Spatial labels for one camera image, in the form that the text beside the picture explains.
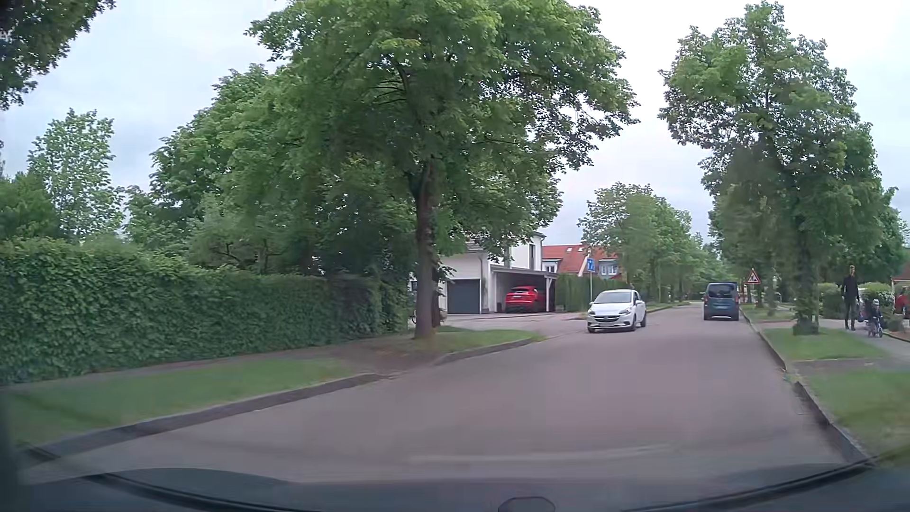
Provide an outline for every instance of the traffic sign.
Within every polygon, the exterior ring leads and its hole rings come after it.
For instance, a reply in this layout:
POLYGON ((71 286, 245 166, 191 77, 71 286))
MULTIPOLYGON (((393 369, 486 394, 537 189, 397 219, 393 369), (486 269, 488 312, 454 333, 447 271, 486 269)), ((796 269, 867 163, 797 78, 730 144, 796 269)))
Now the traffic sign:
POLYGON ((762 280, 758 279, 758 274, 755 273, 755 269, 749 271, 749 277, 745 280, 746 284, 762 284, 762 280))

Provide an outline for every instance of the blue van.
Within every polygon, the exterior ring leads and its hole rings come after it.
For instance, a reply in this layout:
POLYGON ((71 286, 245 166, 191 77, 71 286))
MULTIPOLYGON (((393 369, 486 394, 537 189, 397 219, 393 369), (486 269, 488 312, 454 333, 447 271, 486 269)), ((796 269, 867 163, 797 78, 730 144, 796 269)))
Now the blue van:
POLYGON ((704 319, 726 316, 739 320, 739 285, 736 282, 712 282, 704 292, 704 319))

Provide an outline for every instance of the window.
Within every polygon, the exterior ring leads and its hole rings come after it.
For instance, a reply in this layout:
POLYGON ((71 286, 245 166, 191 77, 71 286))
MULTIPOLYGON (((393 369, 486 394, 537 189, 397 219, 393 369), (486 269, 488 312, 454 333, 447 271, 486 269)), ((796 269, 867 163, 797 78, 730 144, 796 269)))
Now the window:
POLYGON ((601 261, 600 275, 616 275, 620 272, 619 265, 614 261, 601 261))
POLYGON ((712 299, 732 299, 736 287, 732 283, 716 282, 708 285, 708 296, 712 299))
POLYGON ((595 304, 625 304, 632 301, 632 292, 621 290, 617 292, 601 292, 594 299, 595 304))

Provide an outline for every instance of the red suv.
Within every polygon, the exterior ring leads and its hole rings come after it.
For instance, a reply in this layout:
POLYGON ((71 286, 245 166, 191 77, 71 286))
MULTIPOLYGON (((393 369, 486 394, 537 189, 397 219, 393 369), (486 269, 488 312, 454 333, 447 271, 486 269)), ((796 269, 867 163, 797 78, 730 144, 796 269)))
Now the red suv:
POLYGON ((506 312, 547 311, 547 298, 533 286, 516 286, 506 293, 506 312))

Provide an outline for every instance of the red car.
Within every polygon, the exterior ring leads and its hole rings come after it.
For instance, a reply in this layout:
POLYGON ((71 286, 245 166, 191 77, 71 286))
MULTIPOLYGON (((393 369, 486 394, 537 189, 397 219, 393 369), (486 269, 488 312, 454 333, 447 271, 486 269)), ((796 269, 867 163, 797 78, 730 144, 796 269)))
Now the red car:
POLYGON ((506 293, 506 312, 547 311, 546 295, 533 286, 516 286, 506 293))
POLYGON ((910 318, 910 287, 905 286, 900 294, 895 296, 895 313, 910 318))

